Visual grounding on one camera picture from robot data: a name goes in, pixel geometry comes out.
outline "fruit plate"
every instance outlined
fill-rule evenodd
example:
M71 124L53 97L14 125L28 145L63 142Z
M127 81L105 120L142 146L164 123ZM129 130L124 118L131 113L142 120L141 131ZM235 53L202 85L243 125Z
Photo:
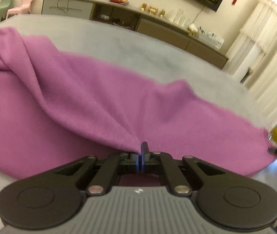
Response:
M118 2L112 2L112 3L115 3L115 4L128 4L128 3L129 3L129 1L124 2L124 3L118 3Z
M112 3L116 3L116 4L127 4L129 3L129 0L126 0L125 2L122 2L122 0L120 0L119 2L117 0L108 0L109 2Z

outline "cabinet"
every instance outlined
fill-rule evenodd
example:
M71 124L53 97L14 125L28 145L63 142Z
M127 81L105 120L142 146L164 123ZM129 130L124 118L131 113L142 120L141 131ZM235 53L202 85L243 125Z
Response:
M92 7L93 3L86 1L43 0L41 14L89 19Z
M222 69L227 62L227 58L224 55L192 39L190 39L185 51L211 63L219 69Z
M189 43L187 36L183 36L176 30L170 29L161 23L155 23L145 18L140 20L136 31L184 50Z

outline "purple cloth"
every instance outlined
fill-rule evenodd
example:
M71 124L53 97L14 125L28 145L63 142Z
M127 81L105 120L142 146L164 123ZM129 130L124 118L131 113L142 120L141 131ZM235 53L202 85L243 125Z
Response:
M243 175L275 159L265 129L198 98L185 81L159 84L0 29L0 171L24 178L90 154L140 152L143 141Z

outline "bed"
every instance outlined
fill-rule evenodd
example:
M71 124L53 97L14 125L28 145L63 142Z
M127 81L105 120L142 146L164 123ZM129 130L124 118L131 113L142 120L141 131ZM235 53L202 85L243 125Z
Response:
M208 62L151 37L94 21L51 16L18 15L0 23L21 35L46 35L61 51L113 62L160 83L186 80L201 98L271 129L247 90ZM253 178L277 190L277 160ZM0 173L0 190L14 179Z

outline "logo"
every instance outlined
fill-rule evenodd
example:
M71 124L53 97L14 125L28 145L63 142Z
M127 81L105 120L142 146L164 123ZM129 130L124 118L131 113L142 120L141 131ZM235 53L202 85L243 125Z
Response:
M134 192L136 192L137 194L141 194L141 193L144 193L144 190L142 188L138 188L138 189L135 189Z

